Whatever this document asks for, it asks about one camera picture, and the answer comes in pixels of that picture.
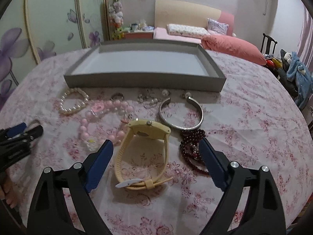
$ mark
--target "headboard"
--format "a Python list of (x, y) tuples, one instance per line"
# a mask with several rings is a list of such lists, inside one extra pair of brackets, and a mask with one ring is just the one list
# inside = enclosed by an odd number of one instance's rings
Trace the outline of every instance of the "headboard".
[(234, 16), (206, 5), (178, 1), (156, 0), (154, 27), (167, 29), (167, 24), (181, 24), (207, 28), (207, 18), (229, 24), (227, 35), (232, 35)]

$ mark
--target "gray box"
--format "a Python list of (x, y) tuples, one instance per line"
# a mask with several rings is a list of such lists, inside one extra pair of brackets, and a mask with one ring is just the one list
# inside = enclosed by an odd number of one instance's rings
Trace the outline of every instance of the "gray box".
[(220, 92), (226, 77), (201, 45), (119, 40), (90, 49), (64, 74), (72, 87), (139, 87)]

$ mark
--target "nightstand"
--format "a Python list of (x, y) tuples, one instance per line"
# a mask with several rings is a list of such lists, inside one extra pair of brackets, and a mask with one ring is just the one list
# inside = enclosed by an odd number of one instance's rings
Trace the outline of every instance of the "nightstand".
[(136, 31), (124, 33), (124, 39), (153, 39), (153, 31)]

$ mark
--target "curtain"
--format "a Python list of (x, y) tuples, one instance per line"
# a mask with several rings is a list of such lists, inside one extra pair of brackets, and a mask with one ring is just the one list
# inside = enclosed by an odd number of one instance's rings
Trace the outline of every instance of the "curtain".
[(297, 54), (300, 61), (307, 66), (309, 71), (313, 71), (313, 19), (305, 6), (303, 27)]

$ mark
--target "blue clothing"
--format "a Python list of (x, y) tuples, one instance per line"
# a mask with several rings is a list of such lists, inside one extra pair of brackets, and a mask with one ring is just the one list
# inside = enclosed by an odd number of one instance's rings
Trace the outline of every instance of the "blue clothing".
[(295, 79), (298, 86), (298, 96), (294, 101), (298, 108), (302, 110), (313, 93), (313, 80), (308, 68), (300, 62), (297, 53), (292, 52), (291, 64), (287, 71), (287, 80), (293, 82)]

